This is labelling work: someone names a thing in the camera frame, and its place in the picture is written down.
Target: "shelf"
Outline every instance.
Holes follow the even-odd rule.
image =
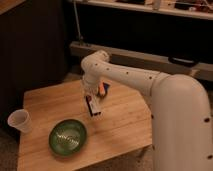
[[[76,2],[80,4],[94,5],[94,6],[100,6],[100,7],[109,7],[109,8],[125,9],[125,10],[132,10],[132,11],[151,12],[151,13],[159,13],[159,14],[166,14],[166,15],[213,20],[213,13],[181,10],[181,9],[174,8],[174,4],[175,4],[174,0],[169,0],[169,1],[162,0],[162,2],[160,2],[159,7],[156,7],[157,5],[155,5],[154,7],[152,0],[146,0],[145,5],[116,2],[116,0],[76,0]]]
[[[1,0],[0,1],[0,15],[23,3],[26,0]]]

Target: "plastic cup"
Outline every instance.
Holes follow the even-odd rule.
[[[27,110],[15,110],[7,119],[9,126],[18,129],[23,133],[28,133],[32,130],[32,121]]]

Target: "clear cup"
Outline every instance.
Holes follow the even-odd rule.
[[[23,133],[29,133],[32,130],[32,121],[27,110],[15,110],[7,119],[9,126],[18,129]]]

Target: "wooden surface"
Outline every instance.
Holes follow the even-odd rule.
[[[25,93],[24,108],[33,131],[21,134],[18,170],[76,170],[151,144],[150,111],[138,91],[104,79],[111,86],[101,101],[102,114],[90,117],[81,81]],[[68,158],[54,156],[48,146],[53,127],[64,119],[78,119],[88,138],[83,148]]]
[[[0,15],[26,0],[0,0]]]

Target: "green plate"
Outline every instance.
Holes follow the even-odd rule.
[[[84,125],[75,119],[58,123],[49,135],[49,146],[60,156],[69,156],[81,149],[87,138]]]

